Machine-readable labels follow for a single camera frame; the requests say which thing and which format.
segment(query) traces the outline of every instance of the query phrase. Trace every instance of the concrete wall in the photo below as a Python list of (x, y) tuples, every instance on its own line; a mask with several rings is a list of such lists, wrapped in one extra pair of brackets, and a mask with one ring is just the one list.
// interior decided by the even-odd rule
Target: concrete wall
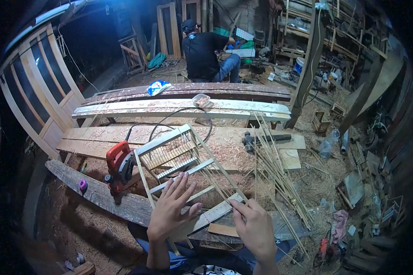
[(217, 8), (215, 4), (215, 12), (218, 16), (215, 16), (215, 27), (221, 27), (226, 30), (230, 30), (231, 20), (237, 16), (237, 13), (241, 12), (240, 18), (237, 22), (237, 27), (254, 35), (255, 30), (261, 30), (265, 32), (265, 37), (268, 37), (269, 31), (269, 6), (268, 0), (219, 0), (221, 6), (225, 8), (229, 14)]

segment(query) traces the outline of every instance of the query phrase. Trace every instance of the black t-shirt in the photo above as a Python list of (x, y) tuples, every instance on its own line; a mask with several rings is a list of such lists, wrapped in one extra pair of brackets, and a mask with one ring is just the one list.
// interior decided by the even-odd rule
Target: black t-shirt
[(214, 51), (222, 50), (228, 41), (228, 37), (216, 33), (194, 33), (185, 37), (182, 49), (187, 60), (188, 78), (211, 81), (220, 70)]

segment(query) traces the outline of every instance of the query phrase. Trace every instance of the knee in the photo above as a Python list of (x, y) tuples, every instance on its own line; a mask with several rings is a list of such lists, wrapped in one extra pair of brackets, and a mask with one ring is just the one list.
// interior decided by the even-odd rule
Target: knee
[(238, 54), (231, 54), (229, 58), (232, 59), (236, 65), (240, 66), (240, 56)]

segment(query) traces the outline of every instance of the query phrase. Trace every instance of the black cap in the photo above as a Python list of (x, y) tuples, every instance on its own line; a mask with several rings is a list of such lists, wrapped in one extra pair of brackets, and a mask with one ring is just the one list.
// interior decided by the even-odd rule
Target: black cap
[(193, 19), (187, 19), (182, 22), (181, 29), (184, 33), (189, 34), (190, 32), (194, 31), (195, 26), (197, 25)]

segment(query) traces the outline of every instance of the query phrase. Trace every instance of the red power tool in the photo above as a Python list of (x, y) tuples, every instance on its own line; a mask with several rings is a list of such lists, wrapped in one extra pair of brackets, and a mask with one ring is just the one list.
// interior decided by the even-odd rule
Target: red power tool
[(135, 154), (128, 146), (129, 130), (126, 140), (121, 141), (111, 148), (106, 154), (107, 167), (109, 174), (104, 181), (110, 189), (110, 194), (116, 196), (123, 189), (126, 189), (140, 180), (138, 168), (133, 169), (136, 165)]

